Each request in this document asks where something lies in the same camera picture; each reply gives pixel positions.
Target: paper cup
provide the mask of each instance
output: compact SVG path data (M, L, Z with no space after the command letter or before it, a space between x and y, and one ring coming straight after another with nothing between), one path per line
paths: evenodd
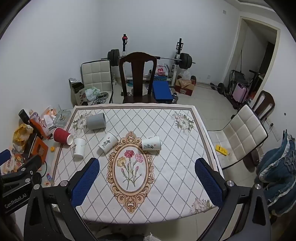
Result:
M104 113L91 115L86 118L87 128L90 130L101 129L106 127L106 118Z
M142 140L143 150L161 150L161 143L159 136L150 137Z
M84 157L84 149L86 145L86 140L81 137L74 138L74 157Z
M119 139L108 131L105 137L100 141L99 147L107 153L117 142L119 142Z
M73 143L74 137L69 132L58 127L54 130L54 140L62 144L71 145Z

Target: pink suitcase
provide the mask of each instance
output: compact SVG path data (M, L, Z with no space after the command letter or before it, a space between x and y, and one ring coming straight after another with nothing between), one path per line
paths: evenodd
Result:
M247 98L247 91L248 89L246 87L238 83L234 89L232 97L235 101L242 103Z

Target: doorway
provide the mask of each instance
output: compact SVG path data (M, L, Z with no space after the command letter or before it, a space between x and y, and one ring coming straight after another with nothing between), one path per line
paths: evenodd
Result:
M229 88L231 73L241 72L248 83L244 97L248 103L256 101L269 76L279 44L279 33L280 30L271 25L250 18L240 18L236 41L223 82Z

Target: gray cup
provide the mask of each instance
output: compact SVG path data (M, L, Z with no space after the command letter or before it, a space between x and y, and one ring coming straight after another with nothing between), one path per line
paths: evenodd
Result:
M91 115L86 118L87 128L90 130L101 129L106 127L106 119L104 113Z

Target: white quilted chair back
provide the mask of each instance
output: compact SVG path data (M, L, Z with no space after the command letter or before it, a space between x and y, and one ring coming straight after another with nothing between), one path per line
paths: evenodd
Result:
M265 128L248 105L243 106L222 131L237 160L243 159L268 137Z
M81 65L81 78L85 89L96 87L101 91L112 91L109 60L98 60Z

